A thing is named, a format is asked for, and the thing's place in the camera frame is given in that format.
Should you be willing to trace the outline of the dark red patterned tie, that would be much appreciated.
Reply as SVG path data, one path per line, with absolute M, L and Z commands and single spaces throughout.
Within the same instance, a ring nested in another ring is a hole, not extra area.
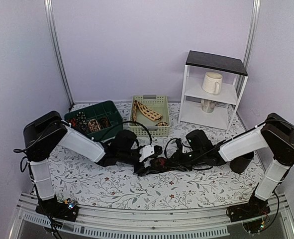
M 176 169 L 176 165 L 163 157 L 150 160 L 150 167 L 158 172 L 167 172 Z

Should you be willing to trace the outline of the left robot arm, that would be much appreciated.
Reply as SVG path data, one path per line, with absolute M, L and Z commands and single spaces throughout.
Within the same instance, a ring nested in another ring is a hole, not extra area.
M 14 153 L 23 153 L 28 163 L 32 182 L 36 187 L 38 205 L 44 212 L 57 216 L 64 209 L 72 210 L 67 203 L 60 203 L 52 186 L 48 158 L 52 151 L 61 146 L 74 151 L 102 167 L 124 162 L 131 165 L 144 165 L 156 155 L 153 144 L 137 145 L 135 133 L 123 129 L 115 138 L 88 138 L 80 130 L 66 122 L 57 111 L 51 111 L 28 124 L 23 130 L 25 148 L 15 148 Z

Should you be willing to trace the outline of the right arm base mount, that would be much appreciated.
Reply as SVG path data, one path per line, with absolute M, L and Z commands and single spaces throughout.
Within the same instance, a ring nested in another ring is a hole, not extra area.
M 247 203 L 230 206 L 226 209 L 226 215 L 230 218 L 231 222 L 255 218 L 270 212 L 268 201 L 255 197 L 251 198 Z

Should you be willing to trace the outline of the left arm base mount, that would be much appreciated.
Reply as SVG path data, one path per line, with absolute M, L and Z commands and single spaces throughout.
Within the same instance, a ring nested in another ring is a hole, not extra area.
M 60 202 L 57 197 L 49 200 L 38 200 L 36 213 L 49 216 L 51 218 L 75 222 L 78 216 L 78 202 L 70 198 Z

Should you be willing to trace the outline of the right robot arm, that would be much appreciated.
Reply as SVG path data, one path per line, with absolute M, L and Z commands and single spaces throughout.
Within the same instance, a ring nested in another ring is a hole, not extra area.
M 216 145 L 212 145 L 202 130 L 194 130 L 189 143 L 195 149 L 187 153 L 177 150 L 168 160 L 182 170 L 202 163 L 220 166 L 259 149 L 271 150 L 273 161 L 252 193 L 251 202 L 245 205 L 245 213 L 249 217 L 263 211 L 264 202 L 294 165 L 294 125 L 276 113 L 269 114 L 265 121 L 254 128 Z

